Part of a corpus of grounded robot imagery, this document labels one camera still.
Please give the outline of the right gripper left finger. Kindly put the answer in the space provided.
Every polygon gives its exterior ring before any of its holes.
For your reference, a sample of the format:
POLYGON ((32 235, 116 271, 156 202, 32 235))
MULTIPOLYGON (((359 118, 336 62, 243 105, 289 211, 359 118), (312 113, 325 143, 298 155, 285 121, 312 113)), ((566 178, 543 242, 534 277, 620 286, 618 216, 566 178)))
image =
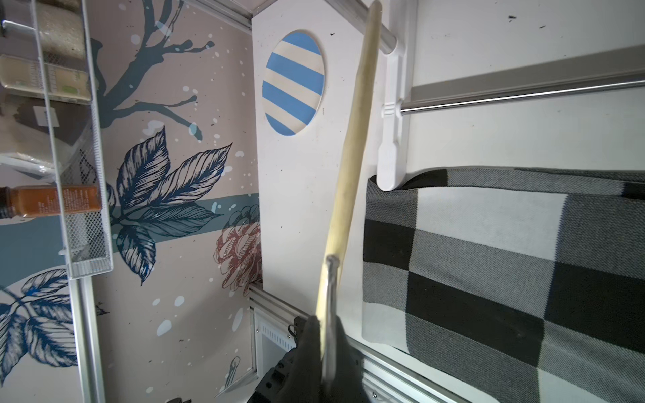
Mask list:
POLYGON ((265 375, 248 402, 322 402, 319 320, 299 320, 303 328, 297 347, 265 375))

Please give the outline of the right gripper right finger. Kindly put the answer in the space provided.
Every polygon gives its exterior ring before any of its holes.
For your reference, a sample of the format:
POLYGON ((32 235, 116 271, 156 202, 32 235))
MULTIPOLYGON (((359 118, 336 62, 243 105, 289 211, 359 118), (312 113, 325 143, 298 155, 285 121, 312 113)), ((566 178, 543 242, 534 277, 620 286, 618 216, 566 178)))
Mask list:
POLYGON ((335 255, 326 256, 328 269, 324 306, 324 341, 322 342, 322 385, 330 393, 337 372, 337 283, 340 262, 335 255))

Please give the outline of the black grey checkered scarf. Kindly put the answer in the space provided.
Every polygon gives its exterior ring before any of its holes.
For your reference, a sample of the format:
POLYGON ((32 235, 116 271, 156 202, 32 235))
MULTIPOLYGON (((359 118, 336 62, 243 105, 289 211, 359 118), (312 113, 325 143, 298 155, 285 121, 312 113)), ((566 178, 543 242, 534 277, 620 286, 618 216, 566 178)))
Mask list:
POLYGON ((644 174, 461 167, 366 186, 364 339, 500 402, 644 399, 644 174))

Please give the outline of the cream wooden hanger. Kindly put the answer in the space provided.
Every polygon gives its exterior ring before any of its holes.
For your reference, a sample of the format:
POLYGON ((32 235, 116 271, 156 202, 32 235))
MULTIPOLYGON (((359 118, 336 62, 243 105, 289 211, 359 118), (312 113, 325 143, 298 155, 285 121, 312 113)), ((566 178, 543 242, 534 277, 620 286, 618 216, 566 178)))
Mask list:
POLYGON ((328 269, 326 256, 339 258, 339 273, 348 248, 351 223, 354 215, 359 178, 366 149, 372 100, 376 79, 376 64, 381 42, 382 4, 371 3, 367 8, 364 40, 359 67, 356 74, 354 96, 349 114, 349 125, 344 140, 339 178, 334 197, 334 206, 324 250, 316 315, 320 322, 320 347, 324 341, 324 306, 328 269))

